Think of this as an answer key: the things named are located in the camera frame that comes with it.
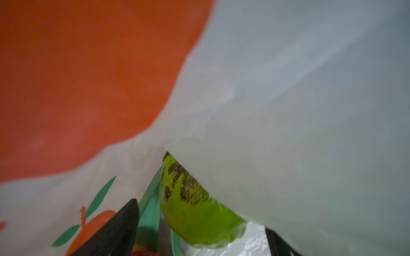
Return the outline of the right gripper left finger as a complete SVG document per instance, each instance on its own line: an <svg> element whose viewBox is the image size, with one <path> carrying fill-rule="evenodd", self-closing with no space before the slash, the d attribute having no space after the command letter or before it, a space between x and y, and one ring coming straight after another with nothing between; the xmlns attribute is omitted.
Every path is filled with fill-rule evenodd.
<svg viewBox="0 0 410 256"><path fill-rule="evenodd" d="M119 212L104 211L90 222L81 210L81 231L69 247L71 256L130 256L139 224L138 201L131 199Z"/></svg>

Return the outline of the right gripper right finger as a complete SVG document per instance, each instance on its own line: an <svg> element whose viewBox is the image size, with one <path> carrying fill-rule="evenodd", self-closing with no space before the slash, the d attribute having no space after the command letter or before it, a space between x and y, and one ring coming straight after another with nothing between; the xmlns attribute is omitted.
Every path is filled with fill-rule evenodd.
<svg viewBox="0 0 410 256"><path fill-rule="evenodd" d="M302 256L289 246L275 231L266 228L271 256Z"/></svg>

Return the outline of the yellow translucent plastic bag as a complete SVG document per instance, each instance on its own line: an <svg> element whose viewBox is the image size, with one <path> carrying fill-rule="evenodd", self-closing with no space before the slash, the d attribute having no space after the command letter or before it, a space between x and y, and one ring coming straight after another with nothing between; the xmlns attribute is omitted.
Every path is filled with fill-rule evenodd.
<svg viewBox="0 0 410 256"><path fill-rule="evenodd" d="M165 153L224 255L409 255L409 1L1 2L1 255L145 212Z"/></svg>

